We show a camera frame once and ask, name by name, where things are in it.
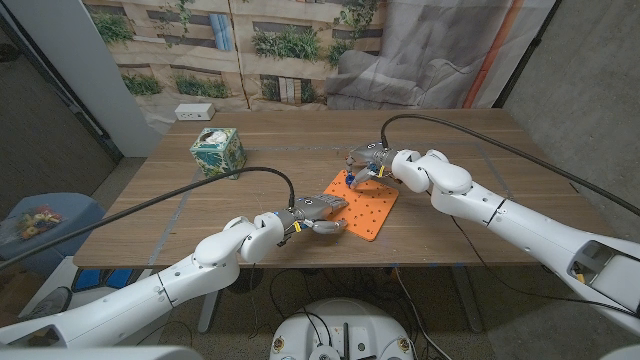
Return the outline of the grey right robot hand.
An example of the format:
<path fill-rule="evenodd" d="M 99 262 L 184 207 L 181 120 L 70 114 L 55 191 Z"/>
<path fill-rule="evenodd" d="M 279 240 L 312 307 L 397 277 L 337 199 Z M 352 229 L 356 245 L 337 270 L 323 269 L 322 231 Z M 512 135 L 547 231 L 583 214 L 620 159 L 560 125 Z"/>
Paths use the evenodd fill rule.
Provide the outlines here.
<path fill-rule="evenodd" d="M 374 177 L 391 172 L 398 150 L 385 148 L 381 142 L 370 143 L 351 150 L 346 157 L 345 183 L 350 189 Z"/>

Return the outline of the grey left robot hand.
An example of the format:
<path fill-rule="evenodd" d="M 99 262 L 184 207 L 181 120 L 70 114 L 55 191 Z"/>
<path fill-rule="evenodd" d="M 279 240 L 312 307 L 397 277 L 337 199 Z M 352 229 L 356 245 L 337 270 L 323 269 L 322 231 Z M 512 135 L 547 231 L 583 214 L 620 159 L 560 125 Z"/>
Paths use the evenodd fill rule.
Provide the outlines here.
<path fill-rule="evenodd" d="M 299 198 L 290 210 L 294 228 L 296 230 L 309 228 L 324 235 L 341 233 L 346 229 L 347 221 L 330 220 L 329 217 L 348 205 L 344 198 L 330 194 Z"/>

